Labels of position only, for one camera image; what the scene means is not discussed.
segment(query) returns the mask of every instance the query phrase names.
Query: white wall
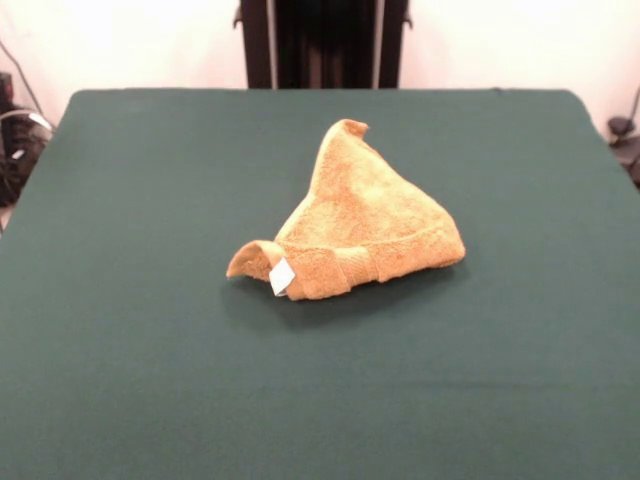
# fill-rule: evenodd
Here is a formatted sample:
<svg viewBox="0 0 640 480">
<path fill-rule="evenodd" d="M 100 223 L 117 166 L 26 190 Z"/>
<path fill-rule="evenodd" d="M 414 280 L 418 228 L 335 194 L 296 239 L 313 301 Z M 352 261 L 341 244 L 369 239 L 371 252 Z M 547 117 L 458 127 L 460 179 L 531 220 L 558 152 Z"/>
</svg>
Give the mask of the white wall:
<svg viewBox="0 0 640 480">
<path fill-rule="evenodd" d="M 411 0 L 410 11 L 401 87 L 567 88 L 603 134 L 629 114 L 640 0 Z"/>
<path fill-rule="evenodd" d="M 640 83 L 640 0 L 412 0 L 405 88 L 569 88 L 605 132 Z M 246 88 L 239 0 L 0 0 L 0 35 L 58 120 L 82 88 Z M 9 63 L 0 55 L 0 68 Z M 20 82 L 19 99 L 25 101 Z"/>
<path fill-rule="evenodd" d="M 84 88 L 246 88 L 239 0 L 0 0 L 0 36 L 54 121 Z M 0 68 L 9 62 L 0 53 Z M 18 100 L 31 105 L 21 82 Z"/>
</svg>

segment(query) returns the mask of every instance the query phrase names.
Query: towel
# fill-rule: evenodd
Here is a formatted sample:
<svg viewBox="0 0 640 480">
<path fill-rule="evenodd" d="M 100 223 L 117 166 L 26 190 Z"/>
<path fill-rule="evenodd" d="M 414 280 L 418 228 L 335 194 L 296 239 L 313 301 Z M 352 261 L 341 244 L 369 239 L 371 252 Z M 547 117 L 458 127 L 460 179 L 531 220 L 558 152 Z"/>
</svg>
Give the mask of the towel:
<svg viewBox="0 0 640 480">
<path fill-rule="evenodd" d="M 316 300 L 464 257 L 451 215 L 364 141 L 368 128 L 349 119 L 329 128 L 305 198 L 273 241 L 234 255 L 227 277 L 269 282 L 285 259 L 295 274 L 286 295 Z"/>
</svg>

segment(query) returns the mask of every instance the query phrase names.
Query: crumpled towel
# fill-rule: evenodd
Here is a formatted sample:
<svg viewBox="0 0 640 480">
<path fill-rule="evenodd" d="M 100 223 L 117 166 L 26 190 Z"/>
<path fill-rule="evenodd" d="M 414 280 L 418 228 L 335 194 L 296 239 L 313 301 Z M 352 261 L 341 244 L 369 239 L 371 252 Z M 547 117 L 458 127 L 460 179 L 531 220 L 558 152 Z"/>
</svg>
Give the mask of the crumpled towel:
<svg viewBox="0 0 640 480">
<path fill-rule="evenodd" d="M 451 215 L 367 145 L 367 129 L 345 119 L 328 130 L 306 197 L 273 241 L 255 240 L 234 255 L 228 277 L 269 282 L 284 258 L 295 273 L 289 298 L 321 299 L 465 256 Z"/>
</svg>

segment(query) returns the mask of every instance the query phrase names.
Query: towel tag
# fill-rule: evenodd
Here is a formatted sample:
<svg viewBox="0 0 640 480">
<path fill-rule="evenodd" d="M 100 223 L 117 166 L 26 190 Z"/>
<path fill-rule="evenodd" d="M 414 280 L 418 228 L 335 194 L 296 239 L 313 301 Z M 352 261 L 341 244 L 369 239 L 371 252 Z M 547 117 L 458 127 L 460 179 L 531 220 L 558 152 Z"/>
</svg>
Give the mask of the towel tag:
<svg viewBox="0 0 640 480">
<path fill-rule="evenodd" d="M 291 265 L 289 265 L 286 258 L 282 257 L 269 272 L 269 280 L 271 281 L 273 294 L 276 297 L 283 297 L 287 293 L 287 287 L 291 285 L 294 278 L 296 278 L 296 274 L 291 268 Z"/>
</svg>

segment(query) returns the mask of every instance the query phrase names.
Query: green fabric surface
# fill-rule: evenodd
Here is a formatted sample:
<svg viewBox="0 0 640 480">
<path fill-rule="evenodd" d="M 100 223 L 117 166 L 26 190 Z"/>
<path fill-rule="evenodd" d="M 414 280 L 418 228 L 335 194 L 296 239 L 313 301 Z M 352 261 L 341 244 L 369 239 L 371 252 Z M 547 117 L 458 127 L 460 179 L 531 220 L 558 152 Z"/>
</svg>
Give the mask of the green fabric surface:
<svg viewBox="0 0 640 480">
<path fill-rule="evenodd" d="M 467 258 L 228 281 L 343 117 Z M 0 240 L 0 478 L 637 480 L 639 239 L 567 92 L 76 94 Z"/>
</svg>

